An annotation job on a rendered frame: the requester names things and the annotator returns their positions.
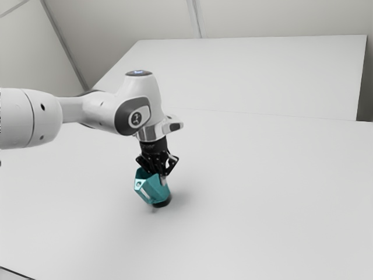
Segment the teal faceted mug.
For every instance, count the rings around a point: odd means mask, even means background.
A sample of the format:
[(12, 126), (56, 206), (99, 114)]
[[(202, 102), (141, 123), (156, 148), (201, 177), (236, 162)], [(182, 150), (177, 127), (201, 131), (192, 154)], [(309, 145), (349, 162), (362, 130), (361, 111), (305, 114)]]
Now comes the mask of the teal faceted mug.
[(168, 184), (161, 185), (159, 174), (148, 173), (142, 167), (136, 171), (134, 190), (145, 203), (155, 208), (167, 206), (172, 199)]

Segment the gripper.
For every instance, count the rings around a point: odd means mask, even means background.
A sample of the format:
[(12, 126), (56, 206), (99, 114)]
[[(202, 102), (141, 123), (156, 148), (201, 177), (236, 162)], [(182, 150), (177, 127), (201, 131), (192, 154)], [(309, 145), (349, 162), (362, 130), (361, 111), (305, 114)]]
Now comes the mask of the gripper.
[(162, 186), (167, 184), (167, 176), (179, 161), (168, 150), (167, 139), (161, 138), (153, 142), (140, 142), (141, 154), (136, 162), (148, 173), (159, 174)]

